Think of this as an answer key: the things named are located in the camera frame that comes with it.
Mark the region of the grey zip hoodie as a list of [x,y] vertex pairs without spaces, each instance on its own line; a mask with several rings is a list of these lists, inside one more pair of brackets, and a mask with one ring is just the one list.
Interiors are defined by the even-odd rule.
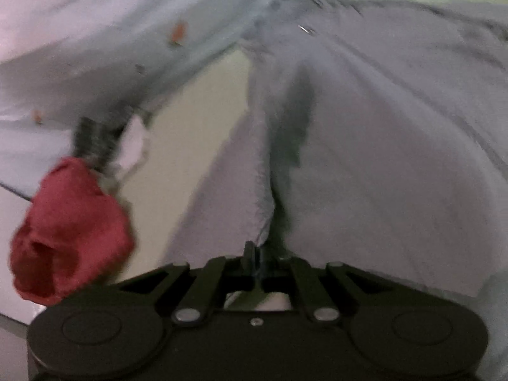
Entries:
[[507,8],[284,0],[168,250],[244,243],[474,296],[507,267]]

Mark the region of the red checked garment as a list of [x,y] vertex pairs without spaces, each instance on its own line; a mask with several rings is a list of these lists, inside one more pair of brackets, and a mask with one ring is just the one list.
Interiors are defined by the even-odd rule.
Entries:
[[84,160],[66,157],[40,182],[10,241],[13,287],[21,298],[50,306],[114,272],[133,249],[121,205]]

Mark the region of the green grid cutting mat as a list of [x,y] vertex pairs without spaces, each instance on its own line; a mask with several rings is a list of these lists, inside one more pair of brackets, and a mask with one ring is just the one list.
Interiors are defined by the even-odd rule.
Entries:
[[248,73],[247,57],[234,47],[203,68],[153,118],[147,159],[121,185],[137,246],[115,280],[148,272],[163,261],[202,178],[247,110]]

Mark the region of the white folded cloth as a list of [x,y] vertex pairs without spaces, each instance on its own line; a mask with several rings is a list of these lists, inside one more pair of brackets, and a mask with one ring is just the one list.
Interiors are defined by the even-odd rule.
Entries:
[[145,161],[149,148],[149,132],[143,119],[135,114],[121,135],[115,157],[115,174],[121,179]]

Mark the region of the green plaid shirt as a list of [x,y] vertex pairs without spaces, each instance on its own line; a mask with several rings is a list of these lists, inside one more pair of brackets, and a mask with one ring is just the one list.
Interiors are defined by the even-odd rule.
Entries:
[[73,135],[71,155],[84,160],[91,170],[106,173],[121,134],[133,115],[134,108],[125,106],[110,111],[102,120],[83,116]]

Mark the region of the light green carrot print sheet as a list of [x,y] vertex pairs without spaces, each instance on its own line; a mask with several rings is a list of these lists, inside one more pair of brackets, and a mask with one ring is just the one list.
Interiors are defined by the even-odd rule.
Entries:
[[84,117],[153,109],[274,0],[1,0],[1,184],[32,196]]

